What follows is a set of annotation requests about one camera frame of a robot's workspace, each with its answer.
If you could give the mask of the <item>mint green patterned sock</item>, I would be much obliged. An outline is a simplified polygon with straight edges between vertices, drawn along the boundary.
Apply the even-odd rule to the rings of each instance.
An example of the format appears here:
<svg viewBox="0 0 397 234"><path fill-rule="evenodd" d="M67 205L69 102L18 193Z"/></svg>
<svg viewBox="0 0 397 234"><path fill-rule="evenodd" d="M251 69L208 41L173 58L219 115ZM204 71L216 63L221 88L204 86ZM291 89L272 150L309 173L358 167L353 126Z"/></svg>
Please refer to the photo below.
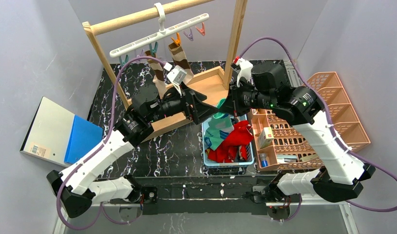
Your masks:
<svg viewBox="0 0 397 234"><path fill-rule="evenodd" d="M218 112L209 119L203 141L208 148L216 150L233 130L231 116Z"/></svg>

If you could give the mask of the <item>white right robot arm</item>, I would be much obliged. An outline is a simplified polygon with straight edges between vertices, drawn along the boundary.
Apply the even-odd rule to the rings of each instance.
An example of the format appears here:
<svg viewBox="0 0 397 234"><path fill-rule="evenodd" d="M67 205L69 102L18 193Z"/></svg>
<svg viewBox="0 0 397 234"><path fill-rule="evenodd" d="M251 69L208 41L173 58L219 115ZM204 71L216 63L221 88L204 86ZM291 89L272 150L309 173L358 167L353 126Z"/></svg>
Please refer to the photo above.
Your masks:
<svg viewBox="0 0 397 234"><path fill-rule="evenodd" d="M270 61L231 66L238 75L229 85L220 112L242 116L251 109L269 109L299 132L323 162L310 172L278 175L266 195L279 201L294 194L311 194L334 203L357 198L362 181L372 177L375 167L353 155L329 123L319 95L309 87L292 86L284 68Z"/></svg>

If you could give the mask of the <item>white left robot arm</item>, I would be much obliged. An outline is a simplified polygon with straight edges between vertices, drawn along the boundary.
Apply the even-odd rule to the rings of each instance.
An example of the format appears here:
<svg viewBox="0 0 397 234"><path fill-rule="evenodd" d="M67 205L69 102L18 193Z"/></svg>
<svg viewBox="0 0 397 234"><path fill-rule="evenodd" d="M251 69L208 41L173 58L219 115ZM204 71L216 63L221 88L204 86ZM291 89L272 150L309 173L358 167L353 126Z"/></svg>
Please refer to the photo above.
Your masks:
<svg viewBox="0 0 397 234"><path fill-rule="evenodd" d="M132 97L132 104L108 135L74 165L47 175L57 207L70 218L84 214L92 205L112 199L140 202L147 191L132 175L99 181L97 177L113 162L134 150L153 132L152 124L176 114L200 124L218 112L206 103L207 96L185 84L171 87L161 97L154 85L145 85Z"/></svg>

